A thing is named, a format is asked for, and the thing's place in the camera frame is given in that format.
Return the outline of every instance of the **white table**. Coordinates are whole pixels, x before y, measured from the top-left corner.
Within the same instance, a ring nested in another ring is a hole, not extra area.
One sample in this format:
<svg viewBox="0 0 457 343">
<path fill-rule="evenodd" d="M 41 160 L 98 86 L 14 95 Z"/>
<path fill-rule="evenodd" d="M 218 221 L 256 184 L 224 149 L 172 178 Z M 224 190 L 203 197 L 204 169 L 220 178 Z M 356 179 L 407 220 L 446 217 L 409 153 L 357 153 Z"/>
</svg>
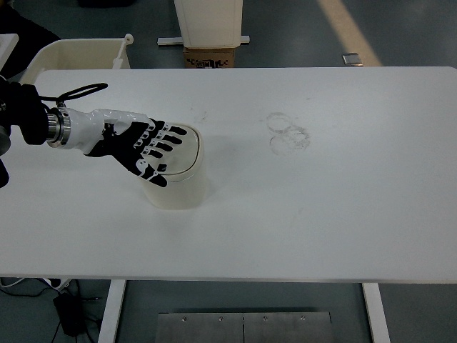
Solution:
<svg viewBox="0 0 457 343">
<path fill-rule="evenodd" d="M 206 201 L 155 209 L 112 158 L 15 131 L 0 275 L 457 282 L 455 69 L 46 71 L 36 85 L 50 96 L 94 82 L 109 88 L 67 106 L 199 129 Z M 272 113 L 309 146 L 271 143 Z"/>
</svg>

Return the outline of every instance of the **white cylindrical container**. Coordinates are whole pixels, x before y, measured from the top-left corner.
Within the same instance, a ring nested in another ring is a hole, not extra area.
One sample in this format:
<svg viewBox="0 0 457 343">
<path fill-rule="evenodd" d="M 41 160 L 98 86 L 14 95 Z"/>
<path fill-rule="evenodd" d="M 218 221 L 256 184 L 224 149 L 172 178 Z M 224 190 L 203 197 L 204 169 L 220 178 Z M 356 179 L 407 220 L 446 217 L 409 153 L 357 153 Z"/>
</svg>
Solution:
<svg viewBox="0 0 457 343">
<path fill-rule="evenodd" d="M 204 166 L 204 144 L 200 132 L 192 126 L 170 123 L 187 131 L 184 136 L 176 135 L 183 142 L 171 144 L 173 150 L 161 151 L 160 159 L 145 157 L 155 169 L 166 164 L 166 171 L 160 174 L 167 180 L 166 187 L 160 187 L 140 179 L 149 201 L 159 209 L 191 209 L 197 207 L 206 193 L 206 170 Z"/>
</svg>

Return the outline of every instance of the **gray floor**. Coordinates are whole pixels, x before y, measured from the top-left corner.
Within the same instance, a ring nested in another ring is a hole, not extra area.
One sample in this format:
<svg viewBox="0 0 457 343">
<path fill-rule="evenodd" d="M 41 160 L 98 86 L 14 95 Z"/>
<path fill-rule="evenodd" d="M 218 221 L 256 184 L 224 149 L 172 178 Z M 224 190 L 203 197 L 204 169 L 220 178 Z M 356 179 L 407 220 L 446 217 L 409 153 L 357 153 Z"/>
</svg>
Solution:
<svg viewBox="0 0 457 343">
<path fill-rule="evenodd" d="M 457 2 L 454 0 L 342 1 L 385 66 L 457 67 Z M 82 9 L 76 0 L 16 0 L 26 18 L 62 39 L 123 37 L 131 33 L 131 67 L 181 68 L 182 47 L 158 47 L 158 37 L 180 36 L 171 0 L 137 0 L 122 9 Z M 343 66 L 346 51 L 317 1 L 245 0 L 243 34 L 248 46 L 236 50 L 236 67 Z M 100 317 L 107 281 L 82 280 L 86 304 Z M 28 280 L 10 288 L 33 293 Z M 457 287 L 380 286 L 392 342 L 457 342 Z M 0 294 L 0 342 L 50 342 L 58 318 L 53 291 L 34 299 Z M 329 311 L 337 342 L 370 342 L 363 295 L 357 284 L 264 284 L 211 282 L 129 282 L 118 342 L 153 342 L 159 312 L 212 310 Z M 97 329 L 89 323 L 92 337 Z M 74 342 L 61 332 L 56 342 Z M 78 342 L 88 342 L 81 336 Z"/>
</svg>

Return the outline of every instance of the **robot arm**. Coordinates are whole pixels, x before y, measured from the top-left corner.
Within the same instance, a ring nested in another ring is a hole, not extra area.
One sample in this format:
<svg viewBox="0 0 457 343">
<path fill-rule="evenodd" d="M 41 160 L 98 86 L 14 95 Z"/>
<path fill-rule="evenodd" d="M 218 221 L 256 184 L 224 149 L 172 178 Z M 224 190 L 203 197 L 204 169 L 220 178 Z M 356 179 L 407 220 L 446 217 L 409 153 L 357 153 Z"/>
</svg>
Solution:
<svg viewBox="0 0 457 343">
<path fill-rule="evenodd" d="M 32 85 L 9 83 L 0 79 L 0 156 L 11 145 L 11 126 L 17 125 L 27 144 L 45 141 L 54 148 L 79 149 L 87 156 L 112 155 L 131 173 L 160 187 L 166 170 L 159 164 L 155 170 L 145 159 L 161 158 L 173 146 L 181 144 L 186 131 L 144 114 L 99 109 L 82 113 L 65 107 L 64 101 L 84 96 L 105 84 L 82 87 L 59 98 L 40 97 Z M 56 100 L 58 107 L 49 109 L 41 100 Z M 8 173 L 0 161 L 0 187 L 7 184 Z"/>
</svg>

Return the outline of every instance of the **white bin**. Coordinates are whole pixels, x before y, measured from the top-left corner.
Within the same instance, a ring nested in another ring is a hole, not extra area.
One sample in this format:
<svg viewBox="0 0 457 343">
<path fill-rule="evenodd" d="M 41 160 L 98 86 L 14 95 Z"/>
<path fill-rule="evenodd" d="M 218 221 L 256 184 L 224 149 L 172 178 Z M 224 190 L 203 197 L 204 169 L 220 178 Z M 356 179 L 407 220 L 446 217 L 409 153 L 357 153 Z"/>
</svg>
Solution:
<svg viewBox="0 0 457 343">
<path fill-rule="evenodd" d="M 186 48 L 236 48 L 243 0 L 174 0 Z"/>
<path fill-rule="evenodd" d="M 46 70 L 130 69 L 126 46 L 133 42 L 131 34 L 115 39 L 55 41 L 36 54 L 22 75 L 21 83 L 33 84 Z"/>
</svg>

